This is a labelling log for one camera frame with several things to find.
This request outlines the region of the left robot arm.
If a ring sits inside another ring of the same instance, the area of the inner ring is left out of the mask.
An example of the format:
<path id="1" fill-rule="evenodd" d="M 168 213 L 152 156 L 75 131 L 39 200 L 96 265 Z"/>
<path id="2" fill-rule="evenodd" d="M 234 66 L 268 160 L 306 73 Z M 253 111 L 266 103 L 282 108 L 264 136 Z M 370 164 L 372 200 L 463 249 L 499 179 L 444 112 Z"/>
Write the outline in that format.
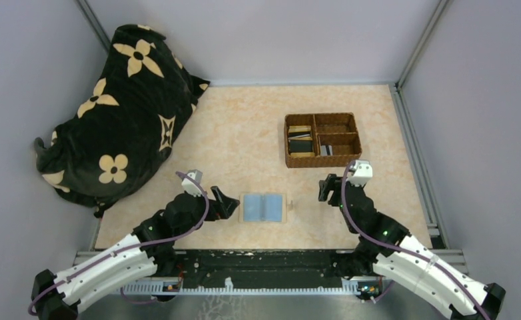
<path id="1" fill-rule="evenodd" d="M 240 202 L 217 187 L 209 199 L 178 194 L 164 209 L 144 220 L 118 243 L 87 261 L 35 276 L 29 314 L 38 319 L 77 319 L 102 297 L 145 277 L 169 276 L 179 270 L 175 242 L 204 222 L 229 219 Z"/>

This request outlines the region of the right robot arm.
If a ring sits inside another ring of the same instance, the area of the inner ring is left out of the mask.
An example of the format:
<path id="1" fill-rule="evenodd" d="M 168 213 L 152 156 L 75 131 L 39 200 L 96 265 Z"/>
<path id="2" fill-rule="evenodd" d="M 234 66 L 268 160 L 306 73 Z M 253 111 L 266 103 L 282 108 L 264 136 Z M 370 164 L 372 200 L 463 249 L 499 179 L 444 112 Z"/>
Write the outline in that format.
<path id="1" fill-rule="evenodd" d="M 359 243 L 336 260 L 340 277 L 377 275 L 419 296 L 447 319 L 496 319 L 506 295 L 497 283 L 463 274 L 424 246 L 404 225 L 378 211 L 362 186 L 336 174 L 319 181 L 318 200 L 339 208 Z"/>

